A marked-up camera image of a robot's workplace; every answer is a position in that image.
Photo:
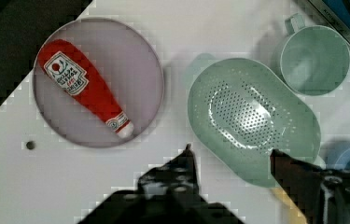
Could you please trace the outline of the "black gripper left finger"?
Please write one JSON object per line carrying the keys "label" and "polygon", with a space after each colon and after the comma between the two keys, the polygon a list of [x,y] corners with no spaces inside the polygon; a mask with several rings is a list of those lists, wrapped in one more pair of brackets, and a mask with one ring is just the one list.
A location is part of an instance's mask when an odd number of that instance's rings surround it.
{"label": "black gripper left finger", "polygon": [[200,202],[202,197],[191,143],[186,144],[175,158],[141,175],[137,181],[137,194],[147,202]]}

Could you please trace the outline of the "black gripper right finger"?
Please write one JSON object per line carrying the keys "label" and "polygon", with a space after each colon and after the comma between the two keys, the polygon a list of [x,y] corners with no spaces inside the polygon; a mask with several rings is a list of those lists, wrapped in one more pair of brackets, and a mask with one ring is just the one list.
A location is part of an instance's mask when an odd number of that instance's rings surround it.
{"label": "black gripper right finger", "polygon": [[308,224],[350,224],[350,170],[322,169],[275,149],[271,174]]}

